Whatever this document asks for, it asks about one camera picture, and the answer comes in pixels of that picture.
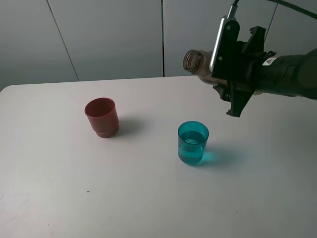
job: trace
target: label sticker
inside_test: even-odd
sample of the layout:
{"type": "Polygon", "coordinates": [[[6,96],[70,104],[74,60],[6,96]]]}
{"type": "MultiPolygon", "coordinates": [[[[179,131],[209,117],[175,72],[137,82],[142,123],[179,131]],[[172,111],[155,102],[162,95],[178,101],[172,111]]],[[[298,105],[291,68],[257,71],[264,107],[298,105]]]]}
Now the label sticker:
{"type": "Polygon", "coordinates": [[[274,60],[276,60],[278,57],[271,57],[271,58],[268,58],[266,61],[264,61],[264,63],[262,64],[263,66],[269,66],[271,65],[274,60]]]}

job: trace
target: blue transparent cup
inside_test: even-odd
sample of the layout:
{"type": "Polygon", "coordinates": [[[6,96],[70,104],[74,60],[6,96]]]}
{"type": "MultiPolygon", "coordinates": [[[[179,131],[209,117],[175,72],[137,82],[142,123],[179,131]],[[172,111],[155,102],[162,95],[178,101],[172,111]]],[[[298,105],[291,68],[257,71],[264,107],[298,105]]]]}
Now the blue transparent cup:
{"type": "Polygon", "coordinates": [[[186,164],[202,160],[209,137],[207,127],[198,121],[188,121],[178,129],[178,156],[186,164]]]}

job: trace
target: cup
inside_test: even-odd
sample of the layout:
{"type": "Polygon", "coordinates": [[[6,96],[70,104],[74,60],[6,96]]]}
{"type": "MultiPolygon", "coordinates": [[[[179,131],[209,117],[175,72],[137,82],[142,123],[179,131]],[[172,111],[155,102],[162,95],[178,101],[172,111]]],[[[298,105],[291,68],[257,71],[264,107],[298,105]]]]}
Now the cup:
{"type": "Polygon", "coordinates": [[[119,119],[115,103],[110,98],[97,98],[85,107],[91,127],[101,138],[110,138],[119,130],[119,119]]]}
{"type": "Polygon", "coordinates": [[[207,127],[198,121],[188,121],[178,129],[178,156],[186,164],[202,160],[209,137],[207,127]]]}

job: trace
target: cup rim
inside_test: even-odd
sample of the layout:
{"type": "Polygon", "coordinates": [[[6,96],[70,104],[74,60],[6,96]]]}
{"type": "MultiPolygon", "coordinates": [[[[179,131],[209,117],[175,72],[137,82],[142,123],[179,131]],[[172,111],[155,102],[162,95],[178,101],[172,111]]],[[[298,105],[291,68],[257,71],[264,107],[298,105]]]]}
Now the cup rim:
{"type": "Polygon", "coordinates": [[[110,113],[112,113],[114,109],[115,109],[115,103],[114,103],[114,101],[113,101],[111,98],[96,98],[96,99],[94,99],[94,100],[91,100],[91,101],[85,106],[85,114],[86,114],[86,116],[88,116],[88,117],[90,117],[90,118],[103,118],[103,117],[106,117],[107,115],[109,115],[110,113]],[[90,105],[91,103],[97,101],[97,100],[100,100],[100,99],[107,99],[108,101],[110,101],[110,102],[113,104],[113,107],[112,107],[111,111],[108,112],[108,113],[105,114],[105,115],[100,116],[100,117],[93,117],[93,116],[89,115],[89,114],[87,113],[87,108],[89,107],[89,105],[90,105]]]}
{"type": "Polygon", "coordinates": [[[184,141],[184,140],[182,140],[182,141],[183,141],[184,143],[186,143],[186,144],[189,144],[189,145],[200,145],[200,144],[205,143],[205,142],[208,140],[208,138],[209,138],[209,130],[208,130],[208,128],[207,128],[204,124],[202,124],[201,122],[196,121],[196,120],[189,120],[189,121],[186,121],[186,122],[182,123],[182,124],[179,126],[178,130],[177,130],[177,135],[178,135],[178,137],[180,138],[179,129],[182,127],[183,124],[186,124],[186,123],[188,123],[188,122],[196,122],[196,123],[199,123],[199,124],[203,125],[203,126],[206,128],[206,130],[207,130],[207,137],[205,138],[205,140],[204,140],[202,143],[199,143],[199,144],[188,143],[188,142],[186,142],[186,141],[184,141]]]}

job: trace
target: white table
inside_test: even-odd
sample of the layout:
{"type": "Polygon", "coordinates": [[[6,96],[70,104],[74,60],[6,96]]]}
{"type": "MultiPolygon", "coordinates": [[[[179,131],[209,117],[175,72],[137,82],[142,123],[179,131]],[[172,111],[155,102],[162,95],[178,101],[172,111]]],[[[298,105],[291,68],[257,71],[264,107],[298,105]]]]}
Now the white table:
{"type": "Polygon", "coordinates": [[[0,93],[1,238],[312,238],[317,102],[262,94],[241,118],[195,77],[10,86],[0,93]],[[116,102],[119,134],[84,114],[116,102]],[[198,120],[221,160],[191,167],[198,120]]]}

